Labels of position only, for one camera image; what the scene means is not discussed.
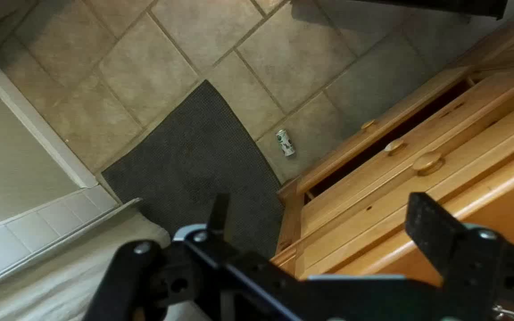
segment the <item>screw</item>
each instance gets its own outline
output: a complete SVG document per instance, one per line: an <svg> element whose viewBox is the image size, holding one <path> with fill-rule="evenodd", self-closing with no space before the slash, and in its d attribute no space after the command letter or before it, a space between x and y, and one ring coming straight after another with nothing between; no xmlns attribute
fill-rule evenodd
<svg viewBox="0 0 514 321"><path fill-rule="evenodd" d="M483 238L497 238L497 233L491 229L479 229L479 236Z"/></svg>
<svg viewBox="0 0 514 321"><path fill-rule="evenodd" d="M193 240L206 242L208 240L208 231L206 229L199 231L197 235L193 235Z"/></svg>
<svg viewBox="0 0 514 321"><path fill-rule="evenodd" d="M142 242L135 247L135 252L143 254L147 251L151 251L152 243L151 242Z"/></svg>

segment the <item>gray rug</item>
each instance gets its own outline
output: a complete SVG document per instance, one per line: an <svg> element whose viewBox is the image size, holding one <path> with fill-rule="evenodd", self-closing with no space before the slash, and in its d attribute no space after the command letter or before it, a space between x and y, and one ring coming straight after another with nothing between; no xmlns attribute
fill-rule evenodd
<svg viewBox="0 0 514 321"><path fill-rule="evenodd" d="M209 81L104 176L124 201L143 197L142 211L170 233L208 222L215 195L229 192L229 240L243 251L274 254L281 183Z"/></svg>

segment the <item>wooden cabinet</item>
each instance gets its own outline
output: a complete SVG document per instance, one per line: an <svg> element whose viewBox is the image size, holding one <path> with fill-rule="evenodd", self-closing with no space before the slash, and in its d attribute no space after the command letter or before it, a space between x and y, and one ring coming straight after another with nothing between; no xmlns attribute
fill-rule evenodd
<svg viewBox="0 0 514 321"><path fill-rule="evenodd" d="M402 272L438 283L404 231L413 190L514 240L514 67L493 63L514 51L504 35L499 54L472 51L288 183L272 260L299 277Z"/></svg>

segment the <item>wooden drawer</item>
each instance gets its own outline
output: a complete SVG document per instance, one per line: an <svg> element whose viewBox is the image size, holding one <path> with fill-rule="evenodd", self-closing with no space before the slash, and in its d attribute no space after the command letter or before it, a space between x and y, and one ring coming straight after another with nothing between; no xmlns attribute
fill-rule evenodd
<svg viewBox="0 0 514 321"><path fill-rule="evenodd" d="M514 160L443 202L456 217L495 227L514 242ZM429 283L442 281L440 272L404 231L375 243L374 249L336 268L336 272L402 272Z"/></svg>
<svg viewBox="0 0 514 321"><path fill-rule="evenodd" d="M343 211L370 206L383 194L418 174L413 163L425 153L450 153L514 108L514 70L483 79L425 122L404 135L395 153L386 149L347 174L302 210L302 236Z"/></svg>
<svg viewBox="0 0 514 321"><path fill-rule="evenodd" d="M442 70L381 119L372 120L363 131L352 135L313 169L284 185L279 190L279 197L284 201L284 218L277 251L286 249L301 238L301 215L308 199L322 194L342 176L386 147L390 140L402 136L449 101L466 92L474 85L468 74L470 67Z"/></svg>
<svg viewBox="0 0 514 321"><path fill-rule="evenodd" d="M370 206L350 211L317 229L295 256L299 276L338 270L379 242L402 231L411 190L427 190L436 199L461 194L514 158L514 111L493 122L461 147L445 154L445 163L429 176L413 176Z"/></svg>

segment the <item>tile floor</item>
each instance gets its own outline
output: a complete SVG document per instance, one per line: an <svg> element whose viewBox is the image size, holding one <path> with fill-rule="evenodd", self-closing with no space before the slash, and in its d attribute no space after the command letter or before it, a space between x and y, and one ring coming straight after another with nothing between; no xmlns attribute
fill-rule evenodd
<svg viewBox="0 0 514 321"><path fill-rule="evenodd" d="M514 0L504 21L358 0L42 0L0 65L95 172L208 78L286 181L513 13Z"/></svg>

